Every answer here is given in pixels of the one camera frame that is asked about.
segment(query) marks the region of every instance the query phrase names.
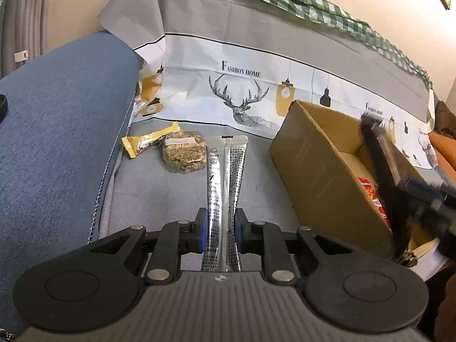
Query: black circular pad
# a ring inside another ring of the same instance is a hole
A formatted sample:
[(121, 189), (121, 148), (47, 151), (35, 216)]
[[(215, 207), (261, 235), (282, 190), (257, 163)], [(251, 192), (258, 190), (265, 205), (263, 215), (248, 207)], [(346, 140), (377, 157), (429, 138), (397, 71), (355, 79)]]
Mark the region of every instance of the black circular pad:
[(67, 271), (51, 277), (46, 282), (46, 292), (60, 301), (80, 301), (90, 297), (98, 288), (95, 275), (84, 271)]
[(62, 256), (24, 273), (13, 289), (24, 320), (39, 329), (82, 332), (126, 315), (138, 299), (138, 279), (115, 256)]
[(396, 283), (391, 278), (373, 271), (348, 275), (343, 287), (353, 298), (366, 302), (386, 301), (396, 293)]
[(364, 252), (319, 261), (306, 279), (304, 296), (339, 327), (388, 333), (416, 325), (426, 308), (426, 284), (408, 268)]

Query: blue sofa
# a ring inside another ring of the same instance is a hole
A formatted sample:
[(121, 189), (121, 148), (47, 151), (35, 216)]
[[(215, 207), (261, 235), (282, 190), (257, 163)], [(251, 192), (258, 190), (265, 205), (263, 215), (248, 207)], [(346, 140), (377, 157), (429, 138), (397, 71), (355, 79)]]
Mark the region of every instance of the blue sofa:
[(0, 123), (0, 328), (25, 328), (11, 298), (21, 273), (86, 244), (91, 227), (97, 238), (95, 198), (125, 134), (141, 62), (99, 32), (0, 81), (9, 103)]

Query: yellow lamp illustration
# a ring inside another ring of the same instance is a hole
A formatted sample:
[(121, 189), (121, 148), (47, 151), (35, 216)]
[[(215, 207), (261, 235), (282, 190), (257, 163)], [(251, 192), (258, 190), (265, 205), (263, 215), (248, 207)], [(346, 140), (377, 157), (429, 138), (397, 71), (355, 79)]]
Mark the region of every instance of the yellow lamp illustration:
[(144, 77), (142, 80), (142, 89), (141, 89), (141, 100), (145, 103), (151, 102), (158, 90), (161, 88), (161, 83), (163, 81), (163, 66), (157, 71), (156, 74), (153, 74), (148, 77)]
[(277, 86), (275, 93), (275, 111), (279, 116), (285, 117), (288, 113), (288, 108), (295, 98), (295, 88), (290, 80), (282, 81), (281, 85)]
[(387, 130), (389, 139), (393, 142), (393, 144), (396, 144), (396, 135), (394, 133), (394, 118), (391, 116), (391, 118), (388, 121), (388, 130)]
[(160, 99), (156, 97), (158, 90), (162, 84), (163, 66), (156, 74), (145, 77), (142, 80), (142, 89), (140, 98), (145, 103), (139, 110), (139, 114), (143, 117), (156, 114), (165, 109), (165, 105), (160, 103)]

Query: white tag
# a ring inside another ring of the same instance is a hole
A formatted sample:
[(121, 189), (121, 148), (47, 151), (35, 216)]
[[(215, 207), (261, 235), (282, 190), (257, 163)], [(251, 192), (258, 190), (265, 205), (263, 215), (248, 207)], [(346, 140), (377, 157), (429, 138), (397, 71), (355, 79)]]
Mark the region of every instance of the white tag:
[(14, 61), (16, 63), (28, 59), (28, 50), (21, 51), (20, 53), (14, 53)]
[(166, 139), (165, 146), (176, 144), (196, 144), (195, 138)]

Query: white wall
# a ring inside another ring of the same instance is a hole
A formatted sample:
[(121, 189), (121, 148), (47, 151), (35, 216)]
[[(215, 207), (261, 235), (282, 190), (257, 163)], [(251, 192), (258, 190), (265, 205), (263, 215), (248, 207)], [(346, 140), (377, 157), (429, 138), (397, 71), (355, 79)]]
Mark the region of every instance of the white wall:
[[(445, 100), (456, 76), (456, 0), (446, 11), (440, 0), (329, 0), (398, 46), (424, 67)], [(97, 31), (96, 15), (108, 0), (49, 0), (48, 48)]]
[(445, 104), (448, 106), (454, 114), (456, 114), (456, 79), (453, 82), (453, 86), (451, 87), (450, 94), (444, 100)]
[(47, 49), (52, 50), (67, 42), (103, 27), (96, 16), (109, 0), (48, 0)]

